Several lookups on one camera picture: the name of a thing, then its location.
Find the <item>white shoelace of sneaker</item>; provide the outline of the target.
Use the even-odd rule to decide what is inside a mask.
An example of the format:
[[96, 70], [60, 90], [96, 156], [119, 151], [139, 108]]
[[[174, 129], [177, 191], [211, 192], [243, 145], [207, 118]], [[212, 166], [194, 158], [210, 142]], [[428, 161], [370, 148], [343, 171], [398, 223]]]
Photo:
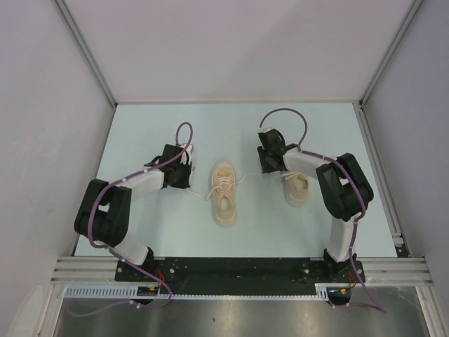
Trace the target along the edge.
[[198, 198], [201, 199], [202, 201], [208, 201], [208, 200], [212, 197], [213, 193], [214, 193], [216, 190], [225, 190], [227, 187], [228, 187], [228, 188], [236, 187], [237, 185], [241, 184], [241, 183], [242, 183], [248, 176], [262, 176], [262, 173], [256, 173], [256, 172], [245, 173], [245, 174], [241, 177], [240, 180], [236, 180], [234, 183], [231, 183], [231, 182], [229, 181], [229, 179], [222, 180], [222, 183], [219, 184], [219, 185], [216, 186], [216, 187], [213, 187], [213, 188], [210, 190], [210, 192], [208, 193], [208, 195], [207, 195], [206, 197], [202, 196], [201, 194], [199, 194], [199, 193], [197, 193], [197, 192], [194, 192], [194, 191], [191, 190], [191, 189], [186, 189], [186, 192], [188, 192], [188, 193], [194, 195], [195, 197], [198, 197]]

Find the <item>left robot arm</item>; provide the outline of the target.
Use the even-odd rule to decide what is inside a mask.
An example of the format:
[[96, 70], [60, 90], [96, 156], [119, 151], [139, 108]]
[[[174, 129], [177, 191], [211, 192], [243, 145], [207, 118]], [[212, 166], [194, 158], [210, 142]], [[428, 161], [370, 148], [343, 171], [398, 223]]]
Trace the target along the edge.
[[131, 263], [130, 271], [139, 280], [150, 279], [156, 268], [154, 252], [129, 232], [131, 204], [163, 188], [189, 188], [192, 152], [191, 144], [167, 144], [161, 156], [116, 184], [90, 181], [74, 221], [75, 232]]

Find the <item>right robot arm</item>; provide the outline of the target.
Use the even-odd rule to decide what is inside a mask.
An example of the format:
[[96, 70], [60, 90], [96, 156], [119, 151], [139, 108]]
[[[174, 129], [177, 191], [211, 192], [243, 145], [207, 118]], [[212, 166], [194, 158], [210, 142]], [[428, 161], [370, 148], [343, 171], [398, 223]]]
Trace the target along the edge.
[[330, 241], [324, 250], [324, 275], [339, 282], [355, 265], [358, 223], [373, 200], [373, 189], [354, 155], [350, 153], [332, 158], [287, 145], [275, 128], [259, 128], [261, 146], [257, 148], [263, 173], [279, 171], [283, 176], [286, 199], [299, 205], [298, 188], [294, 179], [315, 179], [331, 217]]

